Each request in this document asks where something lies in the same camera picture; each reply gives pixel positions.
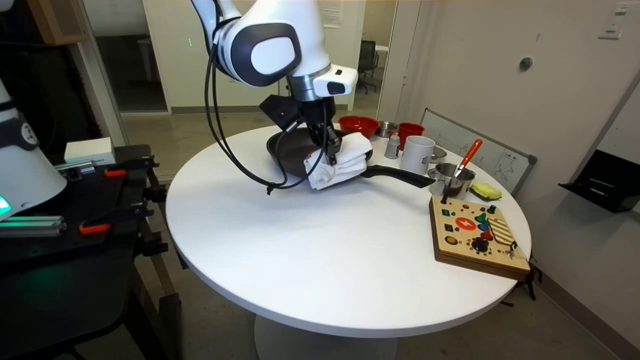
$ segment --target red handle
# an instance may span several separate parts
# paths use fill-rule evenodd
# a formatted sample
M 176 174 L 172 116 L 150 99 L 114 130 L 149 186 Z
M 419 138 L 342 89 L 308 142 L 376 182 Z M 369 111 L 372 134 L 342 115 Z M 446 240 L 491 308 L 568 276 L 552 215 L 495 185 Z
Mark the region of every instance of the red handle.
M 482 140 L 476 139 L 474 143 L 471 145 L 471 147 L 469 148 L 469 151 L 467 151 L 467 155 L 465 155 L 465 157 L 462 159 L 462 162 L 460 163 L 460 165 L 463 167 L 466 167 L 469 161 L 471 161 L 474 155 L 476 155 L 481 145 L 482 145 Z

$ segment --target frying pan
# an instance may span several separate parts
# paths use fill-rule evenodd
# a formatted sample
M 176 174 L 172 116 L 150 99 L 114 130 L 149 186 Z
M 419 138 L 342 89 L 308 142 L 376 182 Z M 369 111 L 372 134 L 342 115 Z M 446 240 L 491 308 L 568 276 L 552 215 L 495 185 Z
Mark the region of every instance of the frying pan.
M 267 141 L 267 151 L 269 151 L 273 161 L 276 163 L 276 143 L 280 134 L 281 133 L 274 134 Z M 339 138 L 347 135 L 347 133 L 340 130 L 335 130 L 335 134 Z M 285 135 L 280 141 L 279 148 L 280 161 L 282 162 L 284 170 L 290 175 L 300 178 L 305 177 L 307 174 L 304 164 L 305 158 L 307 158 L 311 152 L 318 149 L 319 147 L 311 140 L 308 129 L 304 127 L 295 129 L 288 135 Z M 365 154 L 365 159 L 371 159 L 371 155 L 373 155 L 373 150 Z M 418 188 L 424 188 L 435 182 L 435 179 L 430 177 L 414 174 L 413 172 L 400 170 L 398 168 L 384 167 L 382 165 L 369 165 L 367 166 L 367 170 L 364 170 L 360 176 L 367 178 L 372 176 L 390 176 Z

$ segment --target salt shaker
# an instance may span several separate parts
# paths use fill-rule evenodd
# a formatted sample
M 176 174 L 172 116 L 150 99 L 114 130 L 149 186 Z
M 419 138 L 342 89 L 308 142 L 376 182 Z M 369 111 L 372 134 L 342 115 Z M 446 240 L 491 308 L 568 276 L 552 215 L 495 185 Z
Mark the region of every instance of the salt shaker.
M 400 151 L 400 136 L 391 135 L 387 142 L 385 157 L 388 159 L 398 159 L 398 151 Z

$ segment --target folded towel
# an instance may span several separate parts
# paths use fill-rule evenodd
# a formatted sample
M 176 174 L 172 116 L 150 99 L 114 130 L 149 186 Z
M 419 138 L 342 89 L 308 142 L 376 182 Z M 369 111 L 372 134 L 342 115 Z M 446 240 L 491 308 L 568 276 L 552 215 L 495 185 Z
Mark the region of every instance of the folded towel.
M 316 169 L 309 176 L 311 187 L 320 190 L 360 175 L 367 170 L 365 154 L 370 150 L 371 142 L 361 133 L 346 135 L 342 138 L 340 151 L 335 155 L 335 165 L 329 165 L 325 155 L 320 159 Z M 320 156 L 320 149 L 307 156 L 305 159 L 307 172 L 314 166 L 318 156 Z

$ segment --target table pedestal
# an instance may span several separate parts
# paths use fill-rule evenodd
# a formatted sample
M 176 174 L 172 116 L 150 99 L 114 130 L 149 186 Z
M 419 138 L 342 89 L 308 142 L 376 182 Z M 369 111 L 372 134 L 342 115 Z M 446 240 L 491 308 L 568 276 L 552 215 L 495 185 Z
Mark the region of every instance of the table pedestal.
M 394 360 L 397 339 L 343 338 L 255 317 L 255 348 L 260 360 Z

